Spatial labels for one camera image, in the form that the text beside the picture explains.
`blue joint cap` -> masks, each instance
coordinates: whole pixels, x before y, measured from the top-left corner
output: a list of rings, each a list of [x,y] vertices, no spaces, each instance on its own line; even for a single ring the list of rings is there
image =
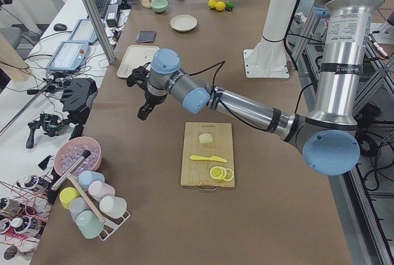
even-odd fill
[[[360,147],[345,131],[318,132],[305,143],[302,156],[315,171],[338,176],[350,171],[360,158]]]
[[[160,49],[153,56],[150,67],[159,74],[172,74],[180,68],[180,57],[172,49]]]
[[[330,18],[330,11],[321,7],[313,7],[313,15],[317,18]]]
[[[197,114],[208,103],[210,95],[204,88],[194,88],[183,99],[182,105],[192,114]]]

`black box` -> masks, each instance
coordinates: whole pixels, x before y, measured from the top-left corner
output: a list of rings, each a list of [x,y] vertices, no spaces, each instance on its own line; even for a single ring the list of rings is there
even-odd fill
[[[118,4],[108,5],[107,14],[105,15],[105,21],[107,22],[107,26],[109,26],[110,28],[117,27],[120,15],[121,11]]]

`keyboard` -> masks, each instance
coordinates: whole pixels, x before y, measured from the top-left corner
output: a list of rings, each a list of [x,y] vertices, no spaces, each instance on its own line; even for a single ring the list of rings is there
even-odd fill
[[[110,1],[111,0],[94,0],[98,13],[100,14],[100,18],[105,18],[105,14],[107,14]]]

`plastic cup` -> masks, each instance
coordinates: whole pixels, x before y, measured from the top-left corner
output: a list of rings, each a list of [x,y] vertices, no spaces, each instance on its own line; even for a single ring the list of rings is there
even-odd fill
[[[114,219],[123,216],[126,209],[127,202],[121,197],[106,196],[100,202],[100,211]]]
[[[69,207],[70,207],[70,203],[74,200],[74,199],[76,199],[77,197],[80,197],[81,195],[79,194],[79,192],[74,188],[74,187],[67,187],[67,188],[64,188],[62,191],[61,191],[61,193],[60,193],[60,195],[59,195],[59,198],[60,198],[60,203],[62,204],[62,206],[65,208],[65,209],[69,209]]]
[[[83,171],[78,177],[79,185],[85,190],[87,190],[94,181],[105,182],[105,177],[102,173],[96,171]]]
[[[106,196],[115,196],[115,188],[102,181],[91,183],[88,192],[98,202]]]
[[[99,221],[92,211],[80,213],[76,218],[76,225],[86,239],[94,239],[99,236],[104,228],[104,224]]]
[[[76,222],[76,218],[78,217],[78,215],[83,211],[90,210],[90,208],[89,205],[86,203],[85,199],[83,199],[82,197],[78,197],[70,203],[69,210],[73,221]]]

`black mouse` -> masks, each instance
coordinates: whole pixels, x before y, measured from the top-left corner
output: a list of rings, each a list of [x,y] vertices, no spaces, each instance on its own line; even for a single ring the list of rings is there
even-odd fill
[[[54,31],[66,31],[67,26],[64,23],[57,23],[54,25]]]

